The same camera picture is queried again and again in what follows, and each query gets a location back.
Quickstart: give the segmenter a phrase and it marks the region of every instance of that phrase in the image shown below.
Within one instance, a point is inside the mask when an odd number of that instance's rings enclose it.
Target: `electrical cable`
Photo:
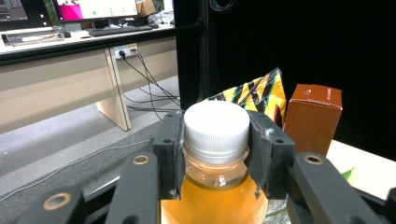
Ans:
[[[209,5],[210,7],[219,13],[222,14],[230,14],[236,11],[236,9],[239,7],[240,0],[230,0],[230,2],[225,6],[222,7],[218,4],[217,0],[209,0]]]
[[[156,83],[155,81],[150,80],[148,77],[145,77],[139,70],[137,70],[133,65],[131,65],[130,63],[128,63],[128,61],[126,61],[126,59],[124,59],[124,61],[130,66],[132,67],[138,74],[140,74],[143,78],[145,78],[148,82],[151,82],[152,84],[154,84],[155,86],[157,86],[158,88],[160,88],[160,90],[163,91],[163,93],[166,95],[165,97],[167,97],[168,99],[170,99],[171,101],[173,101],[176,105],[180,106],[180,104],[178,104],[177,102],[174,101],[174,99],[176,99],[176,97],[174,95],[172,95],[171,93],[168,93],[170,95],[167,95],[165,92],[166,90],[164,88],[162,88],[158,83]]]
[[[135,106],[131,106],[131,105],[127,105],[126,107],[137,110],[137,111],[157,111],[157,112],[163,112],[163,113],[168,113],[168,112],[172,112],[172,111],[178,111],[180,109],[168,109],[168,108],[145,108],[145,107],[135,107]]]
[[[143,103],[149,103],[150,102],[150,101],[134,101],[134,100],[131,100],[130,98],[128,98],[128,96],[126,96],[125,94],[123,94],[123,95],[125,96],[126,99],[128,99],[132,103],[143,104]],[[152,101],[167,101],[167,100],[169,100],[169,99],[167,99],[167,98],[166,99],[154,99]]]
[[[119,55],[120,55],[120,56],[122,57],[122,59],[123,59],[129,66],[131,66],[136,72],[138,72],[140,75],[142,75],[142,77],[145,77],[140,71],[138,71],[137,69],[135,69],[131,64],[128,63],[128,61],[126,61],[125,52],[124,52],[123,50],[120,50]],[[147,72],[147,71],[148,71],[148,69],[146,69],[146,77],[145,77],[145,79],[148,81],[148,91],[151,93],[151,85],[150,85],[150,81],[151,81],[151,80],[149,79],[149,75],[148,75],[148,72]],[[150,98],[151,106],[152,106],[152,108],[153,108],[153,110],[154,110],[155,115],[157,116],[157,118],[158,118],[159,120],[163,120],[163,119],[161,119],[161,117],[158,115],[157,111],[155,110],[154,102],[152,101],[152,95],[150,95],[149,98]]]
[[[3,202],[4,200],[6,200],[7,198],[11,197],[12,195],[14,195],[14,194],[16,194],[16,193],[18,193],[18,192],[20,192],[20,191],[23,191],[23,190],[25,190],[25,189],[29,189],[29,188],[31,188],[31,187],[34,187],[34,186],[36,186],[36,185],[38,185],[38,184],[43,183],[44,181],[50,179],[51,177],[53,177],[53,176],[55,176],[56,174],[58,174],[59,172],[61,172],[63,169],[65,169],[65,168],[67,168],[67,167],[69,167],[69,166],[72,166],[72,165],[74,165],[74,164],[77,164],[77,163],[79,163],[79,162],[85,161],[85,160],[87,160],[87,159],[89,159],[89,158],[92,158],[93,156],[96,156],[96,155],[98,155],[98,154],[100,154],[100,153],[102,153],[102,152],[104,152],[104,151],[108,151],[108,150],[110,150],[110,149],[124,148],[124,147],[134,147],[134,146],[137,146],[137,145],[140,145],[140,144],[143,144],[143,143],[147,143],[147,142],[149,142],[149,140],[145,140],[145,141],[142,141],[142,142],[138,142],[138,143],[131,144],[131,145],[128,145],[128,146],[123,146],[123,147],[106,147],[106,148],[103,148],[103,149],[101,149],[101,150],[99,150],[99,151],[96,151],[96,152],[92,153],[92,154],[89,155],[88,157],[85,157],[85,158],[82,158],[82,159],[79,159],[79,160],[76,160],[76,161],[73,161],[73,162],[70,162],[70,163],[64,165],[63,167],[61,167],[61,168],[55,170],[52,174],[48,175],[47,177],[45,177],[45,178],[43,178],[43,179],[41,179],[41,180],[39,180],[39,181],[37,181],[37,182],[31,184],[31,185],[28,185],[28,186],[26,186],[26,187],[22,187],[22,188],[19,188],[19,189],[15,189],[14,191],[10,192],[6,197],[2,198],[2,199],[0,200],[0,203],[2,203],[2,202]]]
[[[169,98],[169,96],[167,96],[167,95],[165,95],[165,96],[156,95],[156,94],[149,93],[148,91],[145,91],[145,90],[143,90],[143,89],[140,88],[140,87],[139,87],[139,89],[140,89],[142,92],[144,92],[144,93],[151,94],[152,96]]]
[[[156,85],[158,88],[160,88],[160,90],[163,91],[163,93],[167,96],[172,96],[173,98],[175,98],[174,95],[172,95],[169,91],[165,90],[164,88],[162,88],[158,82],[154,79],[154,77],[152,76],[152,74],[150,73],[150,71],[147,69],[146,67],[146,63],[143,59],[143,56],[140,54],[139,50],[134,49],[134,52],[136,53],[137,57],[139,58],[140,62],[143,64],[143,66],[145,67],[146,72],[150,75],[152,82],[154,83],[154,85]],[[173,99],[171,99],[175,104],[177,104],[178,106],[180,106],[180,104],[178,104],[177,102],[175,102]]]

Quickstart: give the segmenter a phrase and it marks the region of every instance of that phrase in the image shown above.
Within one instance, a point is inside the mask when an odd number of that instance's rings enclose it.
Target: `desk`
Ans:
[[[396,162],[332,140],[326,158],[342,174],[352,170],[348,182],[383,200],[396,188]]]
[[[123,88],[129,91],[147,81],[122,72],[126,68],[121,65],[119,69],[112,47],[141,40],[142,48],[138,44],[138,49],[148,56],[148,69],[153,68],[150,72],[158,79],[175,76],[176,44],[168,33],[172,29],[168,26],[152,32],[73,37],[45,45],[2,49],[0,133],[94,103],[124,131],[130,129]],[[151,39],[149,33],[158,34]]]

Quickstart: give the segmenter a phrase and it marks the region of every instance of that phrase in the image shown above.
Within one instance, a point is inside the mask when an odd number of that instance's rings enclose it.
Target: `black curtain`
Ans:
[[[396,161],[395,9],[394,1],[241,1],[215,16],[219,90],[277,66],[288,100],[298,83],[341,89],[334,139]]]

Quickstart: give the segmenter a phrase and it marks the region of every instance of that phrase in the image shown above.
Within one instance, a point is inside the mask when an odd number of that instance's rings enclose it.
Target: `computer monitor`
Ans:
[[[137,16],[135,0],[52,0],[60,22],[103,21]]]
[[[52,27],[43,0],[0,0],[0,31]]]

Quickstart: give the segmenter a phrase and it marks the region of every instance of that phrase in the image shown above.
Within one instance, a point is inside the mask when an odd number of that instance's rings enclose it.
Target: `brown box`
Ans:
[[[137,15],[139,15],[141,18],[147,17],[155,12],[155,7],[152,3],[152,0],[144,0],[143,2],[137,3],[136,9]]]
[[[343,110],[341,90],[298,84],[286,114],[284,132],[295,142],[296,152],[326,156]]]

